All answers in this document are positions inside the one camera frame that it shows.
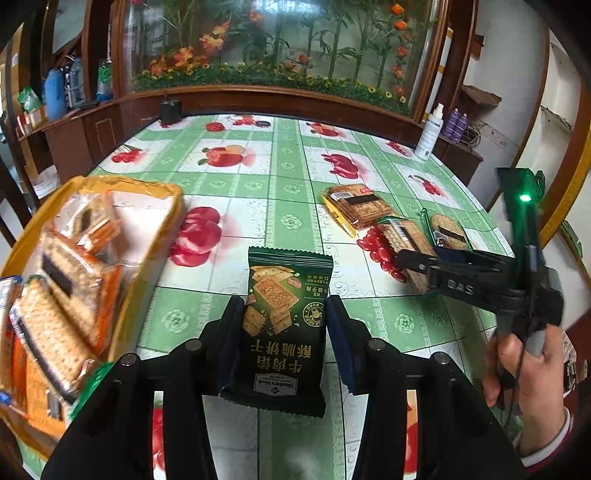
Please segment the right human hand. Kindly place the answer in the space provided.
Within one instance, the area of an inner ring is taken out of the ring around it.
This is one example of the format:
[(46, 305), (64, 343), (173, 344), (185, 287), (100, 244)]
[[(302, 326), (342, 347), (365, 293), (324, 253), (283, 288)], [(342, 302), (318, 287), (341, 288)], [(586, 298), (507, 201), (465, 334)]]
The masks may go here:
[(564, 405), (563, 330), (554, 325), (547, 327), (539, 356), (524, 351), (514, 334), (504, 340), (497, 335), (491, 337), (487, 352), (489, 372), (483, 380), (490, 407), (497, 403), (501, 393), (498, 365), (517, 380), (523, 428), (516, 447), (523, 463), (533, 466), (549, 458), (571, 428), (571, 415)]

